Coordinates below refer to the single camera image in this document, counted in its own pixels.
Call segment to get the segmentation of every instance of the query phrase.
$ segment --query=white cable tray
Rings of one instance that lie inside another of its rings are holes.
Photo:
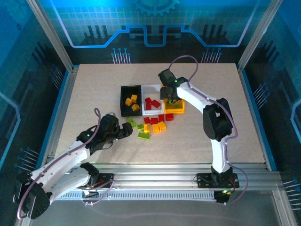
[[[91,198],[83,198],[82,191],[71,191],[62,195],[58,200],[98,200],[106,191]],[[111,191],[103,200],[187,200],[214,202],[214,191]]]

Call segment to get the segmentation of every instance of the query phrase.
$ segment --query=red cube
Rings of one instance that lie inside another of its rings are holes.
[[[152,104],[155,108],[158,108],[158,107],[161,106],[160,102],[158,102],[157,100],[153,100],[153,101],[151,102],[151,104]]]
[[[150,118],[149,118],[149,117],[146,117],[146,118],[144,118],[143,120],[144,120],[145,124],[148,124],[148,123],[150,123],[150,122],[151,122],[151,120],[150,120]]]
[[[164,121],[164,115],[163,114],[159,115],[159,122],[161,122],[161,121]]]
[[[148,97],[148,98],[146,98],[145,99],[145,103],[147,103],[147,104],[151,104],[151,99]]]
[[[166,118],[166,121],[172,121],[172,120],[174,120],[174,114],[166,114],[165,118]]]
[[[151,118],[150,119],[150,124],[153,125],[153,124],[158,124],[158,119],[157,118]]]
[[[151,110],[151,104],[146,104],[145,109],[148,110],[148,111]]]

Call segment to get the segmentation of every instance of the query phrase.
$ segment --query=beige work surface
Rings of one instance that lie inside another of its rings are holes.
[[[56,156],[68,148],[80,132],[97,124],[94,108],[101,114],[115,112],[119,123],[126,122],[120,114],[120,87],[127,85],[160,84],[158,74],[169,64],[80,65],[67,114],[60,135]],[[194,64],[174,64],[171,71],[178,77],[189,78]],[[235,64],[199,64],[191,83],[215,98],[226,98],[238,138],[229,141],[231,162],[264,162],[263,153],[249,112]],[[137,124],[143,117],[133,117]],[[117,162],[212,162],[212,148],[203,131],[203,115],[186,102],[185,114],[174,115],[166,122],[167,129],[159,134],[151,131],[150,140],[133,134],[115,141],[108,150],[101,150],[87,161]]]

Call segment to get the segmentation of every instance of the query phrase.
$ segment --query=robotic arm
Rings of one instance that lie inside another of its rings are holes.
[[[217,100],[206,95],[194,86],[189,85],[186,78],[176,78],[169,69],[162,71],[158,76],[163,84],[160,90],[161,99],[171,101],[184,99],[203,114],[204,132],[210,138],[212,144],[211,178],[216,187],[222,187],[225,181],[235,177],[232,167],[227,163],[225,150],[225,141],[231,134],[233,126],[226,113],[219,107],[219,105],[222,105],[231,115],[227,100],[224,98]]]
[[[124,123],[122,127],[114,113],[107,114],[101,118],[98,131],[92,131],[97,128],[93,126],[81,132],[76,141],[51,162],[31,174],[20,174],[13,198],[19,205],[18,218],[22,218],[22,210],[30,219],[36,219],[61,195],[80,186],[93,187],[103,179],[98,169],[90,163],[83,163],[70,173],[67,172],[97,150],[104,149],[105,144],[112,145],[114,140],[133,133],[130,123]]]

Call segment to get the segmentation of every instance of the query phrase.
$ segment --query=gear logo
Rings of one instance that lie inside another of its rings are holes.
[[[179,0],[133,0],[135,7],[141,13],[146,13],[147,16],[163,16],[164,13],[169,13],[171,9],[175,9],[175,5],[179,3]]]
[[[17,23],[21,23],[29,13],[26,0],[0,0],[0,6],[5,6]]]

